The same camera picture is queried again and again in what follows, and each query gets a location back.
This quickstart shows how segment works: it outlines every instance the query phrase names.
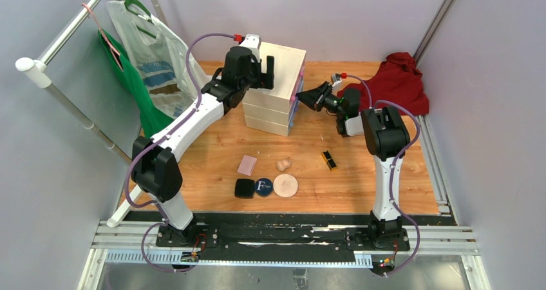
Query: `pink sponge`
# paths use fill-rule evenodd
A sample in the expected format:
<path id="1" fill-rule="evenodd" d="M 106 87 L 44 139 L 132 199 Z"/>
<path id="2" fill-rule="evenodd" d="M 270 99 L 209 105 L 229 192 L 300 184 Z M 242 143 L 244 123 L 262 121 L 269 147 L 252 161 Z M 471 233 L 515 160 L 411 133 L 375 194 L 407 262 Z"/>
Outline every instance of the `pink sponge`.
<path id="1" fill-rule="evenodd" d="M 237 173 L 251 176 L 252 170 L 254 170 L 254 166 L 256 165 L 256 161 L 256 158 L 244 155 L 243 160 L 241 160 L 241 164 L 239 165 L 239 169 L 237 170 Z"/>

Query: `floor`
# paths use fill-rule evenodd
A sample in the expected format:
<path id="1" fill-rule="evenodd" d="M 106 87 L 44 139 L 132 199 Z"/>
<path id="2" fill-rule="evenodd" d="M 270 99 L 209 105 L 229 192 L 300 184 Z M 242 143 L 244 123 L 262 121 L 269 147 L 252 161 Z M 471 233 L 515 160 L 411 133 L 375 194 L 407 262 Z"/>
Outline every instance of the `floor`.
<path id="1" fill-rule="evenodd" d="M 221 65 L 202 63 L 207 74 Z M 378 67 L 379 63 L 309 62 L 305 66 L 304 90 L 329 81 L 333 73 L 346 72 L 369 79 Z M 411 119 L 404 117 L 404 122 L 414 137 Z M 338 170 L 328 169 L 321 156 L 324 150 L 331 153 Z M 249 200 L 236 198 L 235 181 L 248 178 L 237 173 L 243 155 L 258 159 L 251 179 L 266 177 L 271 181 L 280 174 L 275 163 L 290 157 L 293 165 L 285 173 L 297 179 L 297 194 L 292 198 L 281 198 L 274 193 L 266 198 L 257 195 Z M 184 178 L 182 195 L 194 211 L 369 213 L 375 196 L 375 166 L 364 137 L 341 137 L 335 128 L 335 117 L 324 111 L 316 113 L 302 104 L 288 137 L 247 128 L 243 108 L 237 107 L 195 140 L 182 156 L 179 167 Z M 146 200 L 149 198 L 143 195 L 139 202 Z M 419 141 L 404 158 L 400 206 L 411 214 L 438 214 Z"/>

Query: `small beige object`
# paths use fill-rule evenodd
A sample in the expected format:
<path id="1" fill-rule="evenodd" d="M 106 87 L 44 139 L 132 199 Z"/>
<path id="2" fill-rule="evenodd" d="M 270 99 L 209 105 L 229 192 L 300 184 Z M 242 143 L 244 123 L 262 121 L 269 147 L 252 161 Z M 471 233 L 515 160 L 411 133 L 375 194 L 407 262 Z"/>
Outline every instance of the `small beige object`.
<path id="1" fill-rule="evenodd" d="M 297 180 L 290 174 L 280 174 L 273 182 L 273 191 L 279 197 L 290 198 L 297 193 Z"/>
<path id="2" fill-rule="evenodd" d="M 277 161 L 276 166 L 280 172 L 284 172 L 286 169 L 292 166 L 292 161 L 290 159 Z"/>

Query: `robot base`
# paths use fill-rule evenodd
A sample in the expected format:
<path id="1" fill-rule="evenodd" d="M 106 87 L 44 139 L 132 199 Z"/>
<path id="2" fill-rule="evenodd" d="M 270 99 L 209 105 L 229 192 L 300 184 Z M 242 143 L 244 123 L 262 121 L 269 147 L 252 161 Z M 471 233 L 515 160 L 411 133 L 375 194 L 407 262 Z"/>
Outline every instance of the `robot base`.
<path id="1" fill-rule="evenodd" d="M 408 232 L 402 228 L 402 231 L 397 235 L 392 235 L 389 239 L 370 241 L 370 236 L 367 227 L 349 227 L 345 229 L 345 239 L 347 249 L 349 250 L 395 250 L 394 241 L 398 244 L 398 251 L 409 251 L 410 240 L 408 240 Z"/>
<path id="2" fill-rule="evenodd" d="M 198 237 L 203 242 L 202 235 L 205 235 L 205 248 L 215 248 L 218 245 L 218 228 L 206 225 L 190 225 L 191 233 L 181 233 L 180 230 L 171 226 L 160 226 L 157 233 L 157 247 L 194 247 Z"/>

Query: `green bag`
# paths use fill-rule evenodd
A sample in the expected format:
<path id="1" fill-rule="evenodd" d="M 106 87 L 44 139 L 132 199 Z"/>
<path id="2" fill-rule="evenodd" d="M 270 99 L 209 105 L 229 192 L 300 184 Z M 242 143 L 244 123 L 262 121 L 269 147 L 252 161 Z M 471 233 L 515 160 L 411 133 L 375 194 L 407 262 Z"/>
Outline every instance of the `green bag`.
<path id="1" fill-rule="evenodd" d="M 127 58 L 125 48 L 123 48 L 123 46 L 106 31 L 104 31 L 104 33 L 108 37 L 110 43 L 112 43 L 112 45 L 120 53 L 119 62 L 122 65 L 123 70 L 120 70 L 118 64 L 116 63 L 116 58 L 110 51 L 108 43 L 102 38 L 99 31 L 100 43 L 104 48 L 104 52 L 108 56 L 108 60 L 112 65 L 112 69 L 114 69 L 117 79 L 135 98 L 138 108 L 140 109 L 140 123 L 142 124 L 142 129 L 144 129 L 144 135 L 150 138 L 154 134 L 163 130 L 166 126 L 173 122 L 174 119 L 170 118 L 154 106 L 148 94 L 148 90 L 144 86 L 144 83 L 137 72 L 137 69 L 131 65 L 129 58 Z"/>

